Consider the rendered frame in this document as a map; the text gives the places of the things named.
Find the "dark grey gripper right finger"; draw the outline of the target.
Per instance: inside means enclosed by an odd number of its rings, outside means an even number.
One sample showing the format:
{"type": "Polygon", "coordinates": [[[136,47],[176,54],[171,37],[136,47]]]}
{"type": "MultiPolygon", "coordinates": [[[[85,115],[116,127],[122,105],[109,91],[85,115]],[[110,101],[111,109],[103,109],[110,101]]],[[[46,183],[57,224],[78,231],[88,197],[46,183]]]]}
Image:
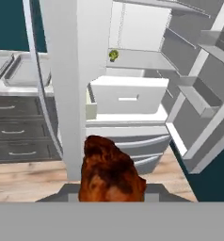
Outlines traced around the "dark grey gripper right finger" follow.
{"type": "Polygon", "coordinates": [[[189,200],[169,193],[162,184],[147,184],[145,202],[189,202],[189,200]]]}

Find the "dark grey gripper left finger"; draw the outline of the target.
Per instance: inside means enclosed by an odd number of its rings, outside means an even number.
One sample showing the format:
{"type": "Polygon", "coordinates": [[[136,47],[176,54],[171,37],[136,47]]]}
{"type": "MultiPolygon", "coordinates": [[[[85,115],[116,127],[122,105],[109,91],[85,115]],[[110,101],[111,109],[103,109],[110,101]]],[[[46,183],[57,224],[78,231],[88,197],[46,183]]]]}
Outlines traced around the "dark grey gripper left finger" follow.
{"type": "Polygon", "coordinates": [[[57,193],[42,198],[39,202],[78,202],[79,189],[80,184],[64,184],[57,193]]]}

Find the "brown chicken drumstick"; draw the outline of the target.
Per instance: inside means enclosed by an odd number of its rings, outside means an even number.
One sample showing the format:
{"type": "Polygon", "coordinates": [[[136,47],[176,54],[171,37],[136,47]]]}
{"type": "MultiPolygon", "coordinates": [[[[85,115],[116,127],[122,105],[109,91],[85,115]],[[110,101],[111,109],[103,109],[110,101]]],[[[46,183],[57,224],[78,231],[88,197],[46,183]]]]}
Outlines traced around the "brown chicken drumstick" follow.
{"type": "Polygon", "coordinates": [[[131,157],[105,137],[88,136],[81,168],[80,201],[144,201],[146,180],[131,157]]]}

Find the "green broccoli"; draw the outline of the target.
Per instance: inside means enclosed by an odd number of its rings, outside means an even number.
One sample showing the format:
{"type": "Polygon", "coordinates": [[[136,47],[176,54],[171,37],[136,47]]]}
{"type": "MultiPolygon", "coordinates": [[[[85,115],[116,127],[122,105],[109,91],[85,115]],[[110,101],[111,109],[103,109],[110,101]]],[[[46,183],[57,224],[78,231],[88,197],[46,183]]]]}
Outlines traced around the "green broccoli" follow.
{"type": "Polygon", "coordinates": [[[111,62],[114,62],[119,57],[119,51],[116,49],[113,49],[109,52],[109,60],[111,62]]]}

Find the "white freezer drawer front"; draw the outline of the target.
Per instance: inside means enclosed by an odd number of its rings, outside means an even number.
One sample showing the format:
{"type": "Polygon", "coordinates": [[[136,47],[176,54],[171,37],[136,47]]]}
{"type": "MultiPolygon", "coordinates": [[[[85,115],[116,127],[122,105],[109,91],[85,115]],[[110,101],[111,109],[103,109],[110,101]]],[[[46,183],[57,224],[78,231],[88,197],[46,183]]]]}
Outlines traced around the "white freezer drawer front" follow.
{"type": "MultiPolygon", "coordinates": [[[[140,159],[144,159],[144,158],[147,158],[149,156],[152,156],[152,155],[156,155],[156,154],[162,154],[162,153],[152,153],[152,154],[142,154],[142,155],[131,155],[131,159],[134,161],[135,160],[140,160],[140,159]]],[[[151,173],[156,165],[158,164],[160,158],[159,157],[158,159],[156,159],[155,161],[151,162],[151,163],[148,163],[147,165],[143,165],[143,166],[139,166],[139,167],[136,167],[136,170],[138,172],[139,175],[141,174],[148,174],[148,173],[151,173]]]]}
{"type": "MultiPolygon", "coordinates": [[[[133,142],[169,135],[165,126],[134,126],[134,127],[90,127],[86,130],[86,136],[101,136],[111,139],[114,143],[133,142]]],[[[171,138],[163,142],[138,148],[121,148],[129,155],[142,155],[163,153],[171,138]]]]}

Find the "grey cupboard drawer front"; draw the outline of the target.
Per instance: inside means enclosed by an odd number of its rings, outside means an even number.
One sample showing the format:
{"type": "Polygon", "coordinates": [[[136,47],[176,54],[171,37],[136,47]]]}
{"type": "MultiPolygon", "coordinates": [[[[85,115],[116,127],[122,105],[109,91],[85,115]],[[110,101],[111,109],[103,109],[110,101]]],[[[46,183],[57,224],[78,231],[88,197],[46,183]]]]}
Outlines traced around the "grey cupboard drawer front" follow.
{"type": "Polygon", "coordinates": [[[56,148],[48,141],[0,142],[0,163],[59,159],[56,148]],[[24,156],[11,156],[8,154],[9,152],[29,153],[33,151],[37,153],[24,156]]]}
{"type": "Polygon", "coordinates": [[[37,97],[0,96],[0,106],[16,105],[14,109],[0,110],[0,118],[41,116],[37,97]]]}
{"type": "Polygon", "coordinates": [[[0,120],[0,139],[41,138],[47,136],[48,131],[43,120],[0,120]],[[25,132],[19,135],[4,135],[1,133],[2,130],[25,130],[25,132]]]}

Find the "white fridge crisper drawer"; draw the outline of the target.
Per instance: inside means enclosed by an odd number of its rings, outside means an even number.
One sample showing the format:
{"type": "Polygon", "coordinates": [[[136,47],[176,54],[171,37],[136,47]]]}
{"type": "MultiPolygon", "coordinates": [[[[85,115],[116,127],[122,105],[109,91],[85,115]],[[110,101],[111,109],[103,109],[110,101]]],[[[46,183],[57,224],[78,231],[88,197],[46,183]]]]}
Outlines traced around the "white fridge crisper drawer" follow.
{"type": "Polygon", "coordinates": [[[101,76],[90,82],[99,114],[154,114],[168,87],[167,78],[101,76]],[[120,102],[119,97],[137,97],[120,102]]]}

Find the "white open fridge door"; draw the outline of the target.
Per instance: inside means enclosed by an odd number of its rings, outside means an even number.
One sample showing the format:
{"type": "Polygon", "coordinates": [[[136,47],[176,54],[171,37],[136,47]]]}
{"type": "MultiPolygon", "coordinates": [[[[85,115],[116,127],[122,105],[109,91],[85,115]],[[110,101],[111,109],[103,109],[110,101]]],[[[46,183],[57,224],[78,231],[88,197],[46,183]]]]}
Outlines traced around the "white open fridge door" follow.
{"type": "Polygon", "coordinates": [[[167,128],[190,173],[224,150],[224,0],[175,0],[162,53],[176,70],[163,106],[167,128]]]}

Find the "white fridge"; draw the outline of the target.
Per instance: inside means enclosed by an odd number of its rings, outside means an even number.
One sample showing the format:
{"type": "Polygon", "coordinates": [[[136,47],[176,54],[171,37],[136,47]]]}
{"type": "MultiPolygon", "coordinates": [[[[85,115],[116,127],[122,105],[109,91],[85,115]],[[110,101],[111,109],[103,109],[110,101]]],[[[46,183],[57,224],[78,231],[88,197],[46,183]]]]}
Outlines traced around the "white fridge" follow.
{"type": "Polygon", "coordinates": [[[205,19],[208,14],[183,0],[113,0],[112,20],[105,73],[102,76],[167,78],[168,87],[154,114],[99,114],[91,85],[88,84],[89,103],[86,111],[87,127],[124,127],[166,125],[179,89],[173,83],[179,80],[179,65],[163,48],[178,43],[191,50],[192,40],[169,27],[170,21],[187,17],[205,19]],[[119,51],[111,62],[109,52],[119,51]]]}

